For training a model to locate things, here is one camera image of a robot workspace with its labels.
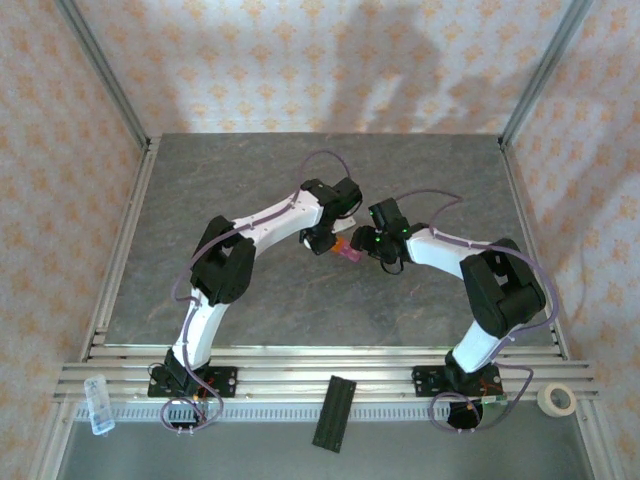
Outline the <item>orange and pink pill organizer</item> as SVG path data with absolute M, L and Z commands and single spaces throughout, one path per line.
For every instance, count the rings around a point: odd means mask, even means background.
M 354 249 L 350 245 L 350 242 L 344 237 L 337 238 L 337 241 L 331 248 L 331 251 L 354 263 L 358 263 L 361 259 L 361 252 Z

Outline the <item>clear plastic package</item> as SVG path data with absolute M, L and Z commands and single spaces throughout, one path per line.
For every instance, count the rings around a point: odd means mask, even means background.
M 92 433 L 96 436 L 107 435 L 115 428 L 107 380 L 103 374 L 87 378 L 84 391 Z

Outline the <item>masking tape roll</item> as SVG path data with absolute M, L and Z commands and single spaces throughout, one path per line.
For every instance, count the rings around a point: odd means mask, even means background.
M 537 404 L 542 412 L 552 418 L 572 415 L 577 399 L 573 391 L 563 383 L 549 383 L 537 393 Z

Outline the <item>long aluminium cross rail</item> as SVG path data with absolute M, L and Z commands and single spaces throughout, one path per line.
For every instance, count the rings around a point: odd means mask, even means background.
M 399 402 L 417 396 L 412 379 L 413 364 L 242 366 L 234 360 L 232 365 L 238 369 L 233 385 L 238 401 L 317 402 L 324 398 L 332 376 L 356 383 L 357 402 Z M 565 385 L 579 400 L 600 397 L 601 387 L 596 382 L 594 370 L 587 363 L 561 362 L 553 365 L 531 362 L 527 366 L 533 370 L 533 379 L 525 390 L 525 400 L 533 400 L 538 391 L 552 383 Z M 108 393 L 117 401 L 148 397 L 150 368 L 147 366 L 76 363 L 62 368 L 54 388 L 54 398 L 60 401 L 82 400 L 85 397 L 84 381 L 99 374 L 106 377 Z

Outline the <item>aluminium table side rail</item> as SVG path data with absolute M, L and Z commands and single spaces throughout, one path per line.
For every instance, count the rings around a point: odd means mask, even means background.
M 501 150 L 500 152 L 504 161 L 507 176 L 509 177 L 527 249 L 530 252 L 531 258 L 541 268 L 543 273 L 543 276 L 538 275 L 538 279 L 544 285 L 545 293 L 547 294 L 547 306 L 545 307 L 545 313 L 548 315 L 548 320 L 546 321 L 546 325 L 548 326 L 550 335 L 557 347 L 557 350 L 559 351 L 560 357 L 563 360 L 570 360 L 571 353 L 565 339 L 561 322 L 562 305 L 555 282 L 552 279 L 552 275 L 544 269 L 544 259 L 542 258 L 539 249 L 540 243 L 536 239 L 538 228 L 534 215 L 533 203 L 526 188 L 524 175 L 511 145 L 509 145 L 504 152 Z
M 135 235 L 160 142 L 160 136 L 152 137 L 148 145 L 143 149 L 134 183 L 120 220 L 116 241 L 109 263 L 105 269 L 102 285 L 82 344 L 79 357 L 80 362 L 84 362 L 89 358 L 94 338 L 97 335 L 104 335 L 108 331 L 108 325 L 123 278 L 126 261 Z

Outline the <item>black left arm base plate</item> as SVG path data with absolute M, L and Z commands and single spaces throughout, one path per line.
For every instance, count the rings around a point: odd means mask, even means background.
M 238 374 L 236 367 L 204 366 L 195 370 L 194 373 L 222 398 L 235 396 Z M 177 375 L 174 375 L 165 365 L 155 364 L 150 370 L 147 396 L 150 398 L 211 398 L 212 394 L 184 368 L 179 368 Z

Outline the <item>black ribbed plastic strip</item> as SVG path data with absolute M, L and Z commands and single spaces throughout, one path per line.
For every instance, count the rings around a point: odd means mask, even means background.
M 339 453 L 357 383 L 332 375 L 312 439 L 316 447 Z

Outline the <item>grey metal panel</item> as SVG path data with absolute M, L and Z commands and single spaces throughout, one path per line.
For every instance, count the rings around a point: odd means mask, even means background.
M 221 423 L 177 436 L 124 423 L 105 437 L 77 424 L 58 480 L 594 480 L 574 418 L 521 408 L 486 432 L 426 422 L 353 422 L 340 453 L 311 423 Z

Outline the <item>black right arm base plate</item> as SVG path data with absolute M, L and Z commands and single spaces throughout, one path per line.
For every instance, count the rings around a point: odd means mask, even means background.
M 486 365 L 474 373 L 465 373 L 449 365 L 415 366 L 411 374 L 417 397 L 435 397 L 459 393 L 467 397 L 501 396 L 501 375 L 495 365 Z

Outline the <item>aluminium frame post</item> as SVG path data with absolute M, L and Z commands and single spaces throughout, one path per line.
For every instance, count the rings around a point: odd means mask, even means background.
M 593 2 L 594 0 L 571 0 L 498 139 L 502 152 L 515 140 Z
M 53 0 L 53 2 L 78 41 L 81 50 L 119 112 L 134 142 L 141 150 L 146 150 L 150 144 L 150 137 L 76 0 Z

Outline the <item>short aluminium cross rail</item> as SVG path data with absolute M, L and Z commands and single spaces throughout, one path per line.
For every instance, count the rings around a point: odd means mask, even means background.
M 93 345 L 87 359 L 151 359 L 163 358 L 167 346 L 140 345 Z M 211 357 L 356 357 L 356 356 L 423 356 L 444 357 L 448 348 L 416 346 L 260 346 L 242 345 L 235 347 L 214 346 Z M 501 351 L 505 357 L 561 358 L 555 346 L 512 346 Z

